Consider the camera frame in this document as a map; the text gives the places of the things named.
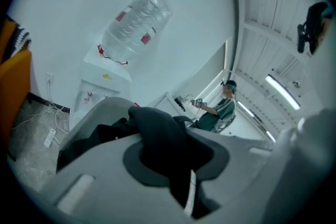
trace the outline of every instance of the baseboard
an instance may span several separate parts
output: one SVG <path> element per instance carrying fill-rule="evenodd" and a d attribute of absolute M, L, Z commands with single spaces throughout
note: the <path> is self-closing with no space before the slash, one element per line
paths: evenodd
<path fill-rule="evenodd" d="M 33 93 L 28 93 L 27 94 L 27 99 L 30 99 L 30 100 L 33 100 L 35 102 L 38 102 L 40 104 L 43 104 L 43 105 L 46 105 L 46 106 L 51 106 L 51 102 L 48 101 L 48 100 L 45 100 Z M 70 109 L 69 108 L 66 108 L 66 107 L 63 107 L 62 105 L 59 105 L 59 104 L 56 104 L 54 103 L 54 105 L 58 108 L 58 109 L 62 109 L 63 112 L 66 112 L 66 113 L 70 113 Z"/>

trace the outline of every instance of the fluorescent tube light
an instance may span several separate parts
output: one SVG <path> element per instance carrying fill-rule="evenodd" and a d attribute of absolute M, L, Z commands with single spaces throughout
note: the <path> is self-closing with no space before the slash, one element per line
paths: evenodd
<path fill-rule="evenodd" d="M 275 142 L 275 139 L 274 139 L 273 135 L 271 135 L 271 133 L 269 131 L 266 131 L 266 133 L 267 133 L 268 137 L 271 138 L 273 142 Z"/>
<path fill-rule="evenodd" d="M 295 98 L 287 91 L 287 89 L 282 86 L 279 81 L 273 78 L 271 75 L 268 75 L 265 80 L 271 84 L 287 101 L 291 104 L 291 106 L 298 110 L 300 109 L 300 104 L 295 100 Z"/>
<path fill-rule="evenodd" d="M 254 117 L 254 114 L 249 111 L 246 106 L 244 106 L 240 101 L 237 102 L 251 117 Z"/>

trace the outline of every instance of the person's arm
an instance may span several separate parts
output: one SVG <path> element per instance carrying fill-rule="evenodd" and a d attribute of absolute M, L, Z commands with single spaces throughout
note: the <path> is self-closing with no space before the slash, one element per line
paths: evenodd
<path fill-rule="evenodd" d="M 213 108 L 209 108 L 208 106 L 206 106 L 204 104 L 201 105 L 201 109 L 205 110 L 206 112 L 209 112 L 210 114 L 218 115 L 217 110 L 215 110 Z"/>

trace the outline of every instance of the power strip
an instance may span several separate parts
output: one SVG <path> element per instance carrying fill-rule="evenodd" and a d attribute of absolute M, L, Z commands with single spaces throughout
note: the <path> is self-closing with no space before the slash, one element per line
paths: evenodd
<path fill-rule="evenodd" d="M 44 145 L 46 147 L 50 147 L 52 140 L 54 139 L 56 135 L 56 130 L 55 129 L 51 129 L 47 135 L 47 138 L 44 140 Z"/>

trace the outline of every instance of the large plastic water jug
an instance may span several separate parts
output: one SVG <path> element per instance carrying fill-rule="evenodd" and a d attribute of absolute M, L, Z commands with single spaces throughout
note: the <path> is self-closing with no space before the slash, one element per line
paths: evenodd
<path fill-rule="evenodd" d="M 165 0 L 132 1 L 104 32 L 104 55 L 118 62 L 140 55 L 171 16 Z"/>

